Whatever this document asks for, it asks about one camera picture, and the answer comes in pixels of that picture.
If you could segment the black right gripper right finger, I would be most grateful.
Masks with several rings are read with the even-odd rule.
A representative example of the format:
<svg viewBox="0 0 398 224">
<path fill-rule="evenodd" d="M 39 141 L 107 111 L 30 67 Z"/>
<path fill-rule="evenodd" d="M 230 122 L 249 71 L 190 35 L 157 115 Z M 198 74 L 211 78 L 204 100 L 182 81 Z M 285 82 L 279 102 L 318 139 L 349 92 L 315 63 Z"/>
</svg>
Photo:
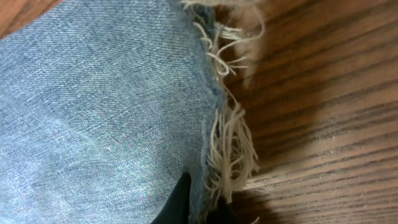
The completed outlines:
<svg viewBox="0 0 398 224">
<path fill-rule="evenodd" d="M 226 199 L 220 197 L 217 208 L 208 214 L 206 224 L 239 224 L 239 219 Z"/>
</svg>

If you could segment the light blue denim jeans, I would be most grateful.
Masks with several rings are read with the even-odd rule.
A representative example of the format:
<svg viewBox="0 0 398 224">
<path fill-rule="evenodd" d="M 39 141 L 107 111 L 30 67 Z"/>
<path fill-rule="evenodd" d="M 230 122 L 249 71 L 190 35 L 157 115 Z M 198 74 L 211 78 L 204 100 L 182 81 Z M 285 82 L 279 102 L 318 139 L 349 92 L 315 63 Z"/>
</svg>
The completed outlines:
<svg viewBox="0 0 398 224">
<path fill-rule="evenodd" d="M 1 40 L 1 222 L 151 223 L 183 173 L 206 223 L 258 170 L 222 59 L 253 1 L 65 1 Z"/>
</svg>

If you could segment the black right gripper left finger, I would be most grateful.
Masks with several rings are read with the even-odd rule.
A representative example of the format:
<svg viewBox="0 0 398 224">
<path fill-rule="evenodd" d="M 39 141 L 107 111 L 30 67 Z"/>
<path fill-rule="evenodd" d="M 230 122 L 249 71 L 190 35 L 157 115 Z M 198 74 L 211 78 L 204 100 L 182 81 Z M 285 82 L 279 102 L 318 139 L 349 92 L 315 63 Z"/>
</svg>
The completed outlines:
<svg viewBox="0 0 398 224">
<path fill-rule="evenodd" d="M 187 224 L 190 204 L 191 178 L 183 173 L 160 213 L 151 224 Z"/>
</svg>

